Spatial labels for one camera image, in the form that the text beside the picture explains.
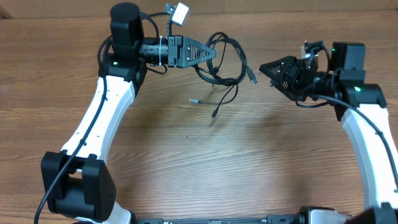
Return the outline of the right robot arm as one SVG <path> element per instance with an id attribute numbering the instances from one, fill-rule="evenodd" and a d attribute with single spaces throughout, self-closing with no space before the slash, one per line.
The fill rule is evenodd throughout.
<path id="1" fill-rule="evenodd" d="M 334 107 L 358 164 L 364 211 L 352 217 L 332 208 L 302 206 L 295 215 L 269 215 L 267 223 L 397 223 L 397 149 L 381 87 L 365 83 L 366 47 L 359 42 L 304 42 L 302 57 L 286 56 L 264 63 L 260 72 L 271 86 L 303 108 L 323 100 Z"/>

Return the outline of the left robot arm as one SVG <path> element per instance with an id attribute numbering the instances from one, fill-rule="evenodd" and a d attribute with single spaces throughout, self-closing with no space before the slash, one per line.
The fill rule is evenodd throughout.
<path id="1" fill-rule="evenodd" d="M 148 70 L 188 68 L 213 59 L 216 50 L 189 37 L 146 37 L 143 21 L 153 17 L 131 2 L 110 10 L 111 35 L 100 45 L 99 79 L 81 123 L 59 152 L 41 161 L 45 194 L 41 207 L 80 223 L 134 223 L 116 201 L 107 160 L 118 126 L 134 102 Z"/>

